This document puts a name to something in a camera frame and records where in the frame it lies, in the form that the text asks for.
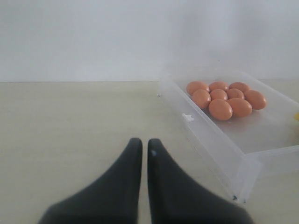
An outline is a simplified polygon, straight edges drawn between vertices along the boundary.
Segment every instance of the plastic box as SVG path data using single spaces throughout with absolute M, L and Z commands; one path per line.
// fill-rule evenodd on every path
M 246 118 L 217 121 L 186 93 L 194 80 L 245 82 L 266 96 L 267 107 Z M 293 118 L 299 104 L 252 76 L 221 68 L 169 66 L 161 76 L 160 96 L 238 203 L 249 198 L 258 178 L 299 170 L 299 122 Z

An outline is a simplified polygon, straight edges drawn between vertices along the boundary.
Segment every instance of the egg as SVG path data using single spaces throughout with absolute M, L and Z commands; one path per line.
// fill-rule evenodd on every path
M 244 93 L 239 89 L 229 89 L 226 91 L 226 94 L 228 95 L 228 99 L 231 98 L 245 99 Z
M 227 91 L 228 90 L 228 84 L 225 82 L 217 81 L 213 82 L 209 85 L 210 91 L 212 92 L 213 90 L 220 89 Z
M 266 107 L 267 100 L 263 94 L 255 90 L 244 92 L 245 99 L 251 104 L 252 109 L 261 110 Z
M 228 99 L 226 92 L 224 90 L 220 90 L 220 89 L 213 90 L 210 93 L 210 95 L 211 95 L 211 100 L 214 100 L 214 99 L 227 100 Z
M 238 89 L 241 90 L 242 92 L 246 92 L 248 90 L 250 90 L 250 86 L 245 84 L 245 83 L 240 83 L 240 82 L 236 82 L 236 83 L 232 83 L 231 85 L 229 85 L 230 89 Z
M 215 99 L 209 105 L 210 114 L 218 120 L 228 120 L 233 115 L 233 109 L 223 99 Z
M 205 90 L 197 90 L 193 93 L 192 100 L 200 109 L 205 109 L 211 102 L 211 96 Z
M 187 93 L 189 93 L 191 96 L 196 90 L 205 90 L 207 92 L 210 92 L 209 86 L 201 81 L 194 81 L 190 82 L 186 87 Z
M 228 100 L 228 103 L 233 109 L 233 115 L 236 117 L 244 118 L 252 113 L 252 106 L 245 99 L 232 98 Z

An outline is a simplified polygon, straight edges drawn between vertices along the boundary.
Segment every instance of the beige table surface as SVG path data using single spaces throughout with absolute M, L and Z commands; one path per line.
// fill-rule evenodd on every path
M 299 80 L 266 83 L 299 101 Z M 37 223 L 49 205 L 100 176 L 131 137 L 144 144 L 139 223 L 150 223 L 150 138 L 160 138 L 200 184 L 231 200 L 157 89 L 157 82 L 0 84 L 0 224 Z M 259 180 L 242 206 L 257 224 L 299 224 L 299 172 Z

